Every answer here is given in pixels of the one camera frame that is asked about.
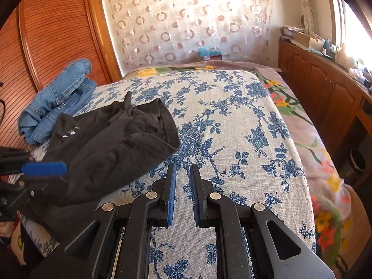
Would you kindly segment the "black shorts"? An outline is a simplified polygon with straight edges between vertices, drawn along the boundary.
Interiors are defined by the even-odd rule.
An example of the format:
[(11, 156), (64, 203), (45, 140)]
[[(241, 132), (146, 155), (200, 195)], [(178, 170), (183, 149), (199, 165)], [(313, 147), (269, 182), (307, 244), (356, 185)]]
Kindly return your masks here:
[(67, 173), (19, 209), (56, 240), (94, 213), (102, 197), (144, 176), (179, 149), (176, 124), (161, 99), (134, 106), (131, 96), (57, 119), (43, 160), (64, 162)]

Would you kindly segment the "blue floral bed cover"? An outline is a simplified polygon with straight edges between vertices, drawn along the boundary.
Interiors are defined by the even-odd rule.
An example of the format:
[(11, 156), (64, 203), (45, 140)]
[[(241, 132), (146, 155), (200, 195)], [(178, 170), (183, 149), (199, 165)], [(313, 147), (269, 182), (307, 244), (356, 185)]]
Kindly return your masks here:
[(315, 247), (310, 192), (298, 151), (258, 77), (246, 71), (152, 74), (100, 86), (82, 113), (133, 94), (134, 105), (159, 98), (177, 126), (175, 216), (150, 235), (150, 278), (216, 278), (213, 229), (198, 229), (191, 165), (215, 191), (240, 205), (263, 203), (309, 248)]

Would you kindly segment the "folded blue jeans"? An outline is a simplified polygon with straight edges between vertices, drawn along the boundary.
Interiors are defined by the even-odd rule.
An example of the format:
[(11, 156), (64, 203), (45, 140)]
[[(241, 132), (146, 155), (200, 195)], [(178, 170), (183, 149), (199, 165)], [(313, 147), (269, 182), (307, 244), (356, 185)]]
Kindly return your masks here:
[(51, 135), (60, 114), (73, 115), (90, 99), (97, 83), (88, 75), (88, 59), (74, 60), (37, 93), (18, 117), (18, 133), (27, 144), (42, 144)]

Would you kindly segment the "cardboard box with blue items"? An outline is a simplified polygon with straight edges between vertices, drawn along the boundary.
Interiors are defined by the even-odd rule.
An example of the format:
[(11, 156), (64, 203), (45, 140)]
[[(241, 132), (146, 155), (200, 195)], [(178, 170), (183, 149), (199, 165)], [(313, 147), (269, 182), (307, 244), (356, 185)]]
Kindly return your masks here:
[(197, 60), (207, 61), (207, 60), (222, 60), (223, 55), (219, 49), (207, 49), (205, 47), (200, 47), (196, 53)]

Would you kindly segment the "colourful flower blanket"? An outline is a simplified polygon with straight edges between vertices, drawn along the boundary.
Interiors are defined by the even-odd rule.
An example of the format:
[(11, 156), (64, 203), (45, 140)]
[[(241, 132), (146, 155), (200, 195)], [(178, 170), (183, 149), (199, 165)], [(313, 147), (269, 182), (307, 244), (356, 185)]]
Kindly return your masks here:
[(315, 221), (315, 245), (325, 263), (345, 273), (354, 264), (363, 243), (353, 232), (352, 198), (310, 118), (297, 97), (272, 68), (248, 62), (208, 61), (185, 66), (148, 67), (128, 73), (127, 79), (185, 71), (246, 71), (266, 89), (298, 151), (308, 183)]

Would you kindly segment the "wooden louvered wardrobe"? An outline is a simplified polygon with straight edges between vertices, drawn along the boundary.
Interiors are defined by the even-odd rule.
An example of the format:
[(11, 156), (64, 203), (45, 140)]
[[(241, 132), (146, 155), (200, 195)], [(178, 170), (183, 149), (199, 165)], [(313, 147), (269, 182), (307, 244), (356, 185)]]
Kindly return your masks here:
[(102, 0), (21, 0), (1, 28), (1, 145), (25, 147), (21, 111), (71, 61), (86, 58), (98, 85), (122, 77)]

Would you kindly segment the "sheer circle pattern curtain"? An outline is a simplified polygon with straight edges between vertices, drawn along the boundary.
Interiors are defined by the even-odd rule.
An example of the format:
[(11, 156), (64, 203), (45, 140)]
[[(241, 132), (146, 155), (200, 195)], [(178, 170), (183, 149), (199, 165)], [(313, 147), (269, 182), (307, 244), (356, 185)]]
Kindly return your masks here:
[(225, 60), (269, 61), (272, 0), (102, 0), (122, 71), (193, 62), (200, 47)]

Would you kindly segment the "wooden sideboard cabinet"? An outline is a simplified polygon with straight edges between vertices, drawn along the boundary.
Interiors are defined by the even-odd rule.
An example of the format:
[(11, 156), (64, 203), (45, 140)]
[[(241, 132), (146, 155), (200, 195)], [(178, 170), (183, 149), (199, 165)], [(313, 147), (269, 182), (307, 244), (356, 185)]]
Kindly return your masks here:
[(371, 135), (371, 95), (337, 64), (280, 40), (278, 66), (336, 165)]

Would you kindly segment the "cardboard box on cabinet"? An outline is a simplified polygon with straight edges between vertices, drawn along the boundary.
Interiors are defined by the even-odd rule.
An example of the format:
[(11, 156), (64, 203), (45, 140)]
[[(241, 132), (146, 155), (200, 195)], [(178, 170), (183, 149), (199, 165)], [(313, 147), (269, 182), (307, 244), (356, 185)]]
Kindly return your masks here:
[(295, 32), (294, 40), (301, 44), (306, 49), (314, 49), (317, 51), (322, 51), (323, 49), (323, 41), (310, 37), (307, 34), (301, 32)]

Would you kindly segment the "window with wooden frame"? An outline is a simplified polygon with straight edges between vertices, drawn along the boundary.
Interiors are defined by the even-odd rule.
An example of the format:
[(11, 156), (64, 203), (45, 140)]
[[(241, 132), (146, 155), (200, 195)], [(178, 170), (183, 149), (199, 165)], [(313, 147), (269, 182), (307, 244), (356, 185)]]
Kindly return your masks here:
[(337, 51), (371, 71), (371, 37), (344, 0), (331, 0)]

